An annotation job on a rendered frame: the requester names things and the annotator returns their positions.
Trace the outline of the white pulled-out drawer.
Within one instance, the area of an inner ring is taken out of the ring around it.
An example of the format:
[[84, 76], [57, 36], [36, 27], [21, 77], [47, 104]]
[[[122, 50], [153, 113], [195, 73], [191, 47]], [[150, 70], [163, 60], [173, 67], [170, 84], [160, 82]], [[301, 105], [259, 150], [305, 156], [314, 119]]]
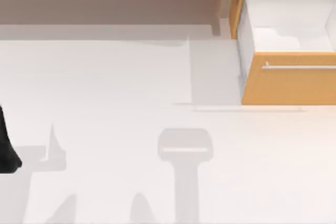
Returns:
[[336, 0], [243, 0], [237, 43], [245, 81], [256, 52], [336, 52]]

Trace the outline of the pale wooden drawer front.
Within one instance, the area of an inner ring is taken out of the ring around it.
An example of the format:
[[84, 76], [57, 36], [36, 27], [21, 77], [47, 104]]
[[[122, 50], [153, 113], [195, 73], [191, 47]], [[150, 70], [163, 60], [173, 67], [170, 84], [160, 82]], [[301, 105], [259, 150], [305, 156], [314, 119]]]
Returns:
[[336, 70], [262, 69], [270, 65], [336, 65], [336, 52], [255, 52], [243, 105], [336, 105]]

